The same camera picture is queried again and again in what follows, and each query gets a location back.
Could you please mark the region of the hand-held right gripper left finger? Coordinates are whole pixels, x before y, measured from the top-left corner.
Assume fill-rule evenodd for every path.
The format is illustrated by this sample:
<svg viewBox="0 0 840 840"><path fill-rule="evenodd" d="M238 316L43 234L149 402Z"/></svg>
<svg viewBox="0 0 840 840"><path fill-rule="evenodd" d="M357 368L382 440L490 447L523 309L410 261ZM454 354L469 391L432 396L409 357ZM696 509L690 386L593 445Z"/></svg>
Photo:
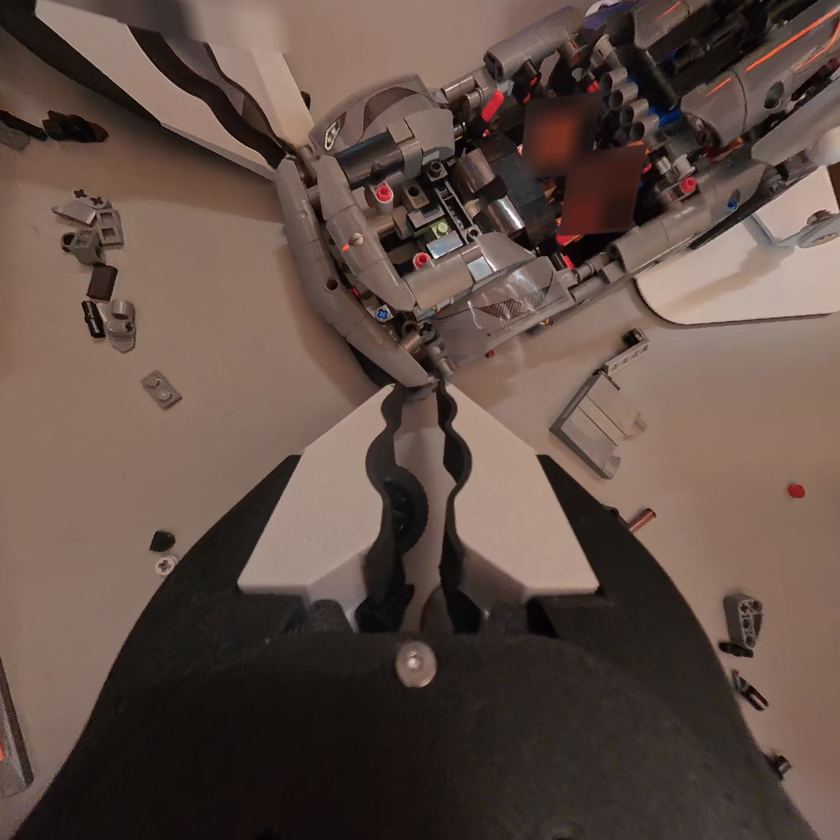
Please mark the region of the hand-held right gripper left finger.
<svg viewBox="0 0 840 840"><path fill-rule="evenodd" d="M384 478L406 389L388 385L306 447L238 578L251 595L335 602L353 628L397 632L413 599Z"/></svg>

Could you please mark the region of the grey lego panel orange stripe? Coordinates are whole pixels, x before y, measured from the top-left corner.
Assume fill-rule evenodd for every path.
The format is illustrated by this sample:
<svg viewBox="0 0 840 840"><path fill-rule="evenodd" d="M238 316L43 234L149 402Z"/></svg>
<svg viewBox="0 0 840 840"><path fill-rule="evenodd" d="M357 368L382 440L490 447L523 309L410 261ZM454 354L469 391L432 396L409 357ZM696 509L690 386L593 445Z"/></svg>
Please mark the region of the grey lego panel orange stripe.
<svg viewBox="0 0 840 840"><path fill-rule="evenodd" d="M1 798L25 791L34 775L4 666L1 665Z"/></svg>

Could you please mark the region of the grey lego panel assembly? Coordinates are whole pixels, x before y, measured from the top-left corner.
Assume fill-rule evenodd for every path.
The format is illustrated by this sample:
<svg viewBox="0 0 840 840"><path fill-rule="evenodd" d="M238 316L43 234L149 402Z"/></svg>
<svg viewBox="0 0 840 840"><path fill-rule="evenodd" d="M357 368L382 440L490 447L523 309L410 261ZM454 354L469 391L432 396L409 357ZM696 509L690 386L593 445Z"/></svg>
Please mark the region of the grey lego panel assembly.
<svg viewBox="0 0 840 840"><path fill-rule="evenodd" d="M600 478L615 477L618 448L648 429L647 419L616 383L615 375L641 358L649 341L641 329L623 336L624 348L592 372L550 427L550 432Z"/></svg>

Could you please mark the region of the grey two-stud lego plate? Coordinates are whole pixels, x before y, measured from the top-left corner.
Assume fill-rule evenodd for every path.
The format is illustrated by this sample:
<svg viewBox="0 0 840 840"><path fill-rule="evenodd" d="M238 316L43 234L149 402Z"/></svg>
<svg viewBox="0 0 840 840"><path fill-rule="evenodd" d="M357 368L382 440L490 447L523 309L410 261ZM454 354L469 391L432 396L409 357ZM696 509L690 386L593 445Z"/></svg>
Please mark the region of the grey two-stud lego plate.
<svg viewBox="0 0 840 840"><path fill-rule="evenodd" d="M160 371L147 374L141 379L140 383L144 391L161 410L167 411L182 400L182 394Z"/></svg>

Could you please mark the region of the grey lego car model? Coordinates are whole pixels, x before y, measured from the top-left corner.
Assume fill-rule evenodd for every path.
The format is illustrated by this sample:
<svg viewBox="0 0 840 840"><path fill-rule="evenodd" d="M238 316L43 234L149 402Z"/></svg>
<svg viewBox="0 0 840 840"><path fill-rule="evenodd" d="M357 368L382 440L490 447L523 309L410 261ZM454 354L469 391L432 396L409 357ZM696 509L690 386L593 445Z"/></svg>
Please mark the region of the grey lego car model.
<svg viewBox="0 0 840 840"><path fill-rule="evenodd" d="M373 382L446 382L811 174L838 52L838 2L599 3L370 87L276 169L301 287Z"/></svg>

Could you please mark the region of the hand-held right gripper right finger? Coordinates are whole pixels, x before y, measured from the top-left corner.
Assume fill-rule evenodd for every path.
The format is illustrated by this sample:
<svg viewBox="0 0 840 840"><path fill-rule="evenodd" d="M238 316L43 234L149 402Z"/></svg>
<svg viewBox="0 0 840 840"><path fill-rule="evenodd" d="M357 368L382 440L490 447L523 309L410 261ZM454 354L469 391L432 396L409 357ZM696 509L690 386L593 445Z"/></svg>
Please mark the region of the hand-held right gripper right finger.
<svg viewBox="0 0 840 840"><path fill-rule="evenodd" d="M456 634L475 634L495 606L589 596L599 589L538 453L453 386L437 389L444 467L440 589Z"/></svg>

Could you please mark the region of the small black lego wheel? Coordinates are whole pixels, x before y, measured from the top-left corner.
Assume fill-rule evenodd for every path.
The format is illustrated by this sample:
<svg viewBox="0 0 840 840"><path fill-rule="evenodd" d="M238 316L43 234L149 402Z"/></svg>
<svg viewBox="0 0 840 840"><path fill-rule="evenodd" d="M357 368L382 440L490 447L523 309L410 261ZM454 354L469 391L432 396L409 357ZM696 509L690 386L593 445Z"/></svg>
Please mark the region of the small black lego wheel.
<svg viewBox="0 0 840 840"><path fill-rule="evenodd" d="M427 494L408 469L394 465L384 478L390 500L395 549L407 553L423 536L428 521Z"/></svg>

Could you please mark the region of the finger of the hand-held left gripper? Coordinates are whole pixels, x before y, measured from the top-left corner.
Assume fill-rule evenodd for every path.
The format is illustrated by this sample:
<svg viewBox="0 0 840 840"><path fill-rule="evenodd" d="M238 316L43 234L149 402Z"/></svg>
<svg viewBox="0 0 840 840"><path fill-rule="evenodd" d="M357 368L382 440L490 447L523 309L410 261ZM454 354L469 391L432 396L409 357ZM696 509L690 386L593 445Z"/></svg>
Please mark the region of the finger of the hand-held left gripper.
<svg viewBox="0 0 840 840"><path fill-rule="evenodd" d="M126 24L63 3L36 2L35 17L161 126L274 178L279 145L249 126L226 93L183 64L168 45L153 61Z"/></svg>
<svg viewBox="0 0 840 840"><path fill-rule="evenodd" d="M196 129L196 143L226 158L284 158L307 141L312 117L279 51L196 43L196 73L219 90L219 129Z"/></svg>

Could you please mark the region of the white rounded board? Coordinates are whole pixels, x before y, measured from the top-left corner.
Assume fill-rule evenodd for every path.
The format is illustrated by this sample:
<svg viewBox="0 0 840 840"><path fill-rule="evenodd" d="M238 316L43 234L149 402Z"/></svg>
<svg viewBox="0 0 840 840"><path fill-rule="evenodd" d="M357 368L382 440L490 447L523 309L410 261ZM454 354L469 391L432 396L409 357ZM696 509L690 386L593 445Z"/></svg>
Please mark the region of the white rounded board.
<svg viewBox="0 0 840 840"><path fill-rule="evenodd" d="M825 167L710 243L647 269L636 288L653 313L682 326L838 312L838 239L778 247L763 234L793 236L819 211L838 211Z"/></svg>

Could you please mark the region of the grey three-hole lego liftarm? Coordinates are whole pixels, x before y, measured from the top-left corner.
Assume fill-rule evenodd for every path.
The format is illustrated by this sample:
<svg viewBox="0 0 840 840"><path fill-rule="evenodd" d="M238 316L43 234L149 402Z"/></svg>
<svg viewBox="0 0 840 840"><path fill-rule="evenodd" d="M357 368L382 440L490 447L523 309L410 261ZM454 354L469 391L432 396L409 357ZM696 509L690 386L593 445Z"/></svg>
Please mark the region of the grey three-hole lego liftarm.
<svg viewBox="0 0 840 840"><path fill-rule="evenodd" d="M723 596L722 608L728 641L752 652L763 625L762 602L749 595L733 592Z"/></svg>

